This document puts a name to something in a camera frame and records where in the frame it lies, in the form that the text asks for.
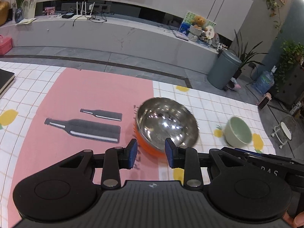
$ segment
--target yellow lemon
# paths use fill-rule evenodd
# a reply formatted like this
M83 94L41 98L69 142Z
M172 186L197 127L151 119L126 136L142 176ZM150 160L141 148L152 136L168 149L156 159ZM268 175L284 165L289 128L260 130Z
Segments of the yellow lemon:
M173 169L174 180L179 180L181 184L184 184L184 170L181 168Z
M188 92L190 88L188 87L181 87L181 86L176 86L177 90L180 90L181 92Z
M260 135L253 134L252 135L252 141L253 141L254 149L260 150L260 151L263 149L264 143L263 143L262 138L261 138Z
M223 136L223 131L217 128L217 129L215 129L215 130L213 131L213 135L214 135L215 137L220 138L220 137Z
M18 112L15 110L8 110L5 111L1 116L0 116L0 124L2 126L7 126L9 124L11 124L16 116L18 115Z

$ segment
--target metal screw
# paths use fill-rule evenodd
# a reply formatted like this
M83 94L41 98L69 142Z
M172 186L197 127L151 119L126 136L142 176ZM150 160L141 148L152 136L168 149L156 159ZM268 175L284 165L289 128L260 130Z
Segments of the metal screw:
M114 187L118 184L118 181L116 181L115 179L107 179L103 181L103 185L107 186L107 187Z
M191 179L187 181L187 185L194 188L199 187L201 184L201 181L197 179Z

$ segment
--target finger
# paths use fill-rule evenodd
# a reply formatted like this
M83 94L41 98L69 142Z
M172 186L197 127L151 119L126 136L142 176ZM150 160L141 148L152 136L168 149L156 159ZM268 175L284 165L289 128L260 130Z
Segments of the finger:
M304 212L298 214L293 221L295 227L304 225Z
M290 217L287 212L284 214L283 220L285 220L291 227L296 227L296 226L294 226L293 218Z

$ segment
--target trash can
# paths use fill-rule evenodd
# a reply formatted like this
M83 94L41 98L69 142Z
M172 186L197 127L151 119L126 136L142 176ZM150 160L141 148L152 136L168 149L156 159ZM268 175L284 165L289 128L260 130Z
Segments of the trash can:
M207 80L214 87L223 89L233 77L241 63L241 60L232 50L223 50L211 68Z

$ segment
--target pink storage container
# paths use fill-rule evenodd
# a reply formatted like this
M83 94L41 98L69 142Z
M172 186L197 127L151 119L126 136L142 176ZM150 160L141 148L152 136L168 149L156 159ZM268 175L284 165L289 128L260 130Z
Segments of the pink storage container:
M0 35L0 55L4 55L12 48L12 38Z

